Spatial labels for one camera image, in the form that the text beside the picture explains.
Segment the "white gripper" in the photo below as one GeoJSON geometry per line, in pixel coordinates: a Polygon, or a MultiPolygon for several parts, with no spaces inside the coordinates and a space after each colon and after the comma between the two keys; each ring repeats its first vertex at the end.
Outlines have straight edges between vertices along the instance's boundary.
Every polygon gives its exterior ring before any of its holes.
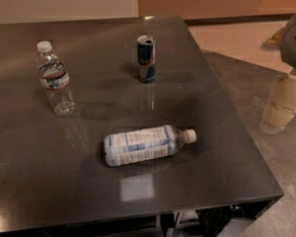
{"type": "Polygon", "coordinates": [[[261,117],[259,127],[266,134],[282,131],[296,116],[296,68],[283,78],[275,103],[267,105],[261,117]]]}

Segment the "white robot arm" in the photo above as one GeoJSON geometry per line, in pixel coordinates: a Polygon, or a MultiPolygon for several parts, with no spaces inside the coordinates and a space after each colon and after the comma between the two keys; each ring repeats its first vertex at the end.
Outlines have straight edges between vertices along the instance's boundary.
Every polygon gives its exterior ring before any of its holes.
{"type": "Polygon", "coordinates": [[[261,129],[275,134],[296,117],[296,13],[271,39],[273,46],[279,47],[281,61],[292,67],[287,74],[275,77],[262,114],[261,129]]]}

